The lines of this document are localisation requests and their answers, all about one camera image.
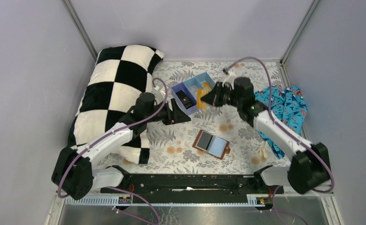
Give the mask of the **silver grey credit card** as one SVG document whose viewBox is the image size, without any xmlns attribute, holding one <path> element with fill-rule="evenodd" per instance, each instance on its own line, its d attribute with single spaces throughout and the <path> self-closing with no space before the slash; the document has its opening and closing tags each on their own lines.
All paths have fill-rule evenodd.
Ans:
<svg viewBox="0 0 366 225">
<path fill-rule="evenodd" d="M 198 87 L 195 85 L 192 85 L 189 87 L 189 90 L 193 96 L 196 96 L 198 94 Z"/>
</svg>

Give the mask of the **beige knotted fabric strip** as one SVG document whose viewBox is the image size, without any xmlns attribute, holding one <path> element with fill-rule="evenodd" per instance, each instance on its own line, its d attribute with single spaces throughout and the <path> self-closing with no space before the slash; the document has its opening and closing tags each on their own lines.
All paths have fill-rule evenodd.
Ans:
<svg viewBox="0 0 366 225">
<path fill-rule="evenodd" d="M 268 145 L 268 143 L 265 141 L 263 144 L 263 147 L 256 150 L 256 153 L 260 156 L 261 159 L 266 160 L 268 157 L 267 150 L 266 150 L 267 145 Z"/>
</svg>

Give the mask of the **blue compartment organizer box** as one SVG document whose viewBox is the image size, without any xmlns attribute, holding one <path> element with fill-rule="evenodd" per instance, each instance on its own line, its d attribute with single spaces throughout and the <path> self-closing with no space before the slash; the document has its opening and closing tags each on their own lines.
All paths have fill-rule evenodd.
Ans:
<svg viewBox="0 0 366 225">
<path fill-rule="evenodd" d="M 208 82 L 212 88 L 215 86 L 215 81 L 211 78 L 211 76 L 207 72 L 203 72 L 199 75 L 185 79 L 182 82 L 179 82 L 179 83 L 173 85 L 171 88 L 171 94 L 172 94 L 173 98 L 176 100 L 177 105 L 185 114 L 187 114 L 189 116 L 191 116 L 192 114 L 196 113 L 199 110 L 197 108 L 197 103 L 198 103 L 197 96 L 198 95 L 193 96 L 189 90 L 189 87 L 192 85 L 195 85 L 198 87 L 198 90 L 204 89 L 204 87 L 202 86 L 202 82 Z M 193 107 L 191 107 L 189 109 L 184 108 L 180 99 L 176 95 L 176 93 L 180 90 L 183 90 L 189 96 L 189 98 L 193 101 L 193 103 L 194 103 Z"/>
</svg>

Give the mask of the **brown leather card holder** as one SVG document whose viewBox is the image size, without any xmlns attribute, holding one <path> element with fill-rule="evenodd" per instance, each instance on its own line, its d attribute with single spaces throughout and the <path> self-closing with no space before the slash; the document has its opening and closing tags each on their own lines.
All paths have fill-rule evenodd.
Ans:
<svg viewBox="0 0 366 225">
<path fill-rule="evenodd" d="M 226 154 L 230 153 L 231 148 L 229 146 L 229 141 L 227 141 L 223 138 L 220 138 L 218 136 L 215 136 L 215 135 L 213 135 L 213 139 L 212 139 L 212 141 L 209 145 L 209 148 L 207 150 L 198 148 L 196 146 L 196 144 L 197 144 L 197 141 L 198 141 L 199 136 L 200 136 L 202 131 L 204 131 L 204 130 L 201 129 L 199 131 L 198 135 L 196 136 L 195 141 L 192 145 L 193 148 L 195 148 L 199 151 L 202 151 L 202 152 L 204 152 L 208 155 L 211 155 L 211 156 L 213 156 L 217 159 L 220 159 L 220 160 L 222 160 Z"/>
</svg>

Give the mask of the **floral table mat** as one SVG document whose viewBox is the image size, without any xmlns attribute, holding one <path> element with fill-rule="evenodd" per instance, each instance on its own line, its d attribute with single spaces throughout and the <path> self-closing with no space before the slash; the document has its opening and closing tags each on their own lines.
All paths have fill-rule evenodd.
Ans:
<svg viewBox="0 0 366 225">
<path fill-rule="evenodd" d="M 222 69 L 230 62 L 161 62 L 153 77 L 161 78 L 168 87 L 207 72 L 214 81 L 222 81 Z M 235 65 L 238 76 L 249 77 L 255 91 L 268 87 L 267 75 L 258 62 L 241 62 Z M 200 130 L 207 131 L 230 142 L 231 151 L 222 160 L 216 159 L 192 147 Z M 250 125 L 243 122 L 235 107 L 208 107 L 191 115 L 191 122 L 164 126 L 150 123 L 147 128 L 150 141 L 148 164 L 137 165 L 117 154 L 109 154 L 96 168 L 119 165 L 130 173 L 203 173 L 203 174 L 251 174 L 266 166 L 286 166 L 287 157 L 278 159 L 267 145 L 267 159 L 261 159 L 256 150 L 264 140 Z"/>
</svg>

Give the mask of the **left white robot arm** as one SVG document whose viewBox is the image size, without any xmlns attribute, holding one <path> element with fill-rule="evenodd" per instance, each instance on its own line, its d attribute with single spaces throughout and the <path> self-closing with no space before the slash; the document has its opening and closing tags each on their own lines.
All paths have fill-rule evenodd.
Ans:
<svg viewBox="0 0 366 225">
<path fill-rule="evenodd" d="M 175 99 L 155 104 L 155 96 L 144 92 L 135 105 L 118 122 L 96 140 L 76 149 L 65 147 L 60 151 L 51 180 L 58 186 L 58 195 L 82 199 L 90 191 L 116 187 L 123 180 L 123 173 L 116 167 L 93 167 L 118 147 L 138 137 L 147 123 L 161 121 L 164 125 L 189 122 L 191 118 L 177 105 Z"/>
</svg>

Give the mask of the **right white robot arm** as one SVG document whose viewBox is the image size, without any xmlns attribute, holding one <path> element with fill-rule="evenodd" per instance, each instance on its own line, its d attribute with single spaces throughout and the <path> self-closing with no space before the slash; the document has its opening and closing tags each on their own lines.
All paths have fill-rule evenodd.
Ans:
<svg viewBox="0 0 366 225">
<path fill-rule="evenodd" d="M 217 82 L 201 101 L 213 107 L 234 106 L 243 121 L 264 133 L 285 153 L 290 166 L 269 166 L 257 171 L 266 186 L 289 186 L 297 193 L 305 194 L 330 181 L 330 187 L 324 192 L 334 189 L 335 178 L 326 146 L 312 143 L 278 120 L 269 107 L 256 100 L 249 78 L 238 77 L 232 84 Z"/>
</svg>

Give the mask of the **black item in box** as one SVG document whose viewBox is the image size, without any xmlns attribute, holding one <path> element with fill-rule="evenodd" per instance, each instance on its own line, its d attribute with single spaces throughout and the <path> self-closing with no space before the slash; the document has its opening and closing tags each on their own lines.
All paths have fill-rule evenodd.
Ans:
<svg viewBox="0 0 366 225">
<path fill-rule="evenodd" d="M 194 106 L 193 101 L 189 98 L 189 96 L 183 91 L 180 90 L 176 93 L 181 103 L 183 104 L 185 109 L 189 109 Z"/>
</svg>

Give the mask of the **black white checkered pillow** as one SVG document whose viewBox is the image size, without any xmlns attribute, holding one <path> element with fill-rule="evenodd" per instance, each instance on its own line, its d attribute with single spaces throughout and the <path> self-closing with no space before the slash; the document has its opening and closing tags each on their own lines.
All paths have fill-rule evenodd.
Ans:
<svg viewBox="0 0 366 225">
<path fill-rule="evenodd" d="M 163 58 L 163 52 L 145 45 L 101 50 L 70 127 L 67 146 L 87 144 L 111 129 L 141 93 L 152 91 L 152 74 Z"/>
</svg>

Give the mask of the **dark grey credit card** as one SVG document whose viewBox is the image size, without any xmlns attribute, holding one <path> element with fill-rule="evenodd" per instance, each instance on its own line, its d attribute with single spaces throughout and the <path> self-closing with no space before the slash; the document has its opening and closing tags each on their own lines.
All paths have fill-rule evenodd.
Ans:
<svg viewBox="0 0 366 225">
<path fill-rule="evenodd" d="M 205 131 L 202 131 L 201 134 L 200 134 L 200 136 L 199 136 L 199 139 L 197 141 L 196 146 L 198 148 L 207 150 L 209 148 L 209 145 L 210 145 L 212 139 L 213 139 L 213 135 L 212 134 L 209 134 L 209 133 L 207 133 Z"/>
</svg>

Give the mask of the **blue patterned cloth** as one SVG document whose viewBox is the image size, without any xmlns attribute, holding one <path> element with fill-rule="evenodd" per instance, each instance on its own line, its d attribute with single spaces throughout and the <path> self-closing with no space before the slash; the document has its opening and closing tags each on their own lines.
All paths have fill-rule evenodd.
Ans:
<svg viewBox="0 0 366 225">
<path fill-rule="evenodd" d="M 269 104 L 269 94 L 272 94 L 271 111 L 273 114 L 297 134 L 301 134 L 302 125 L 307 115 L 307 106 L 298 86 L 283 88 L 273 85 L 254 92 L 256 100 L 264 105 Z"/>
</svg>

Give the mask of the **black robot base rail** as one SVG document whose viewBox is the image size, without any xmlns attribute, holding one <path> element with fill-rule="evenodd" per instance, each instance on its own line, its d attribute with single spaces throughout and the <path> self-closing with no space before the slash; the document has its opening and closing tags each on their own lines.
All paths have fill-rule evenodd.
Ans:
<svg viewBox="0 0 366 225">
<path fill-rule="evenodd" d="M 137 196 L 133 203 L 248 203 L 248 196 L 270 197 L 273 191 L 284 193 L 276 185 L 268 186 L 258 175 L 189 175 L 128 173 L 116 189 L 102 188 L 103 194 Z"/>
</svg>

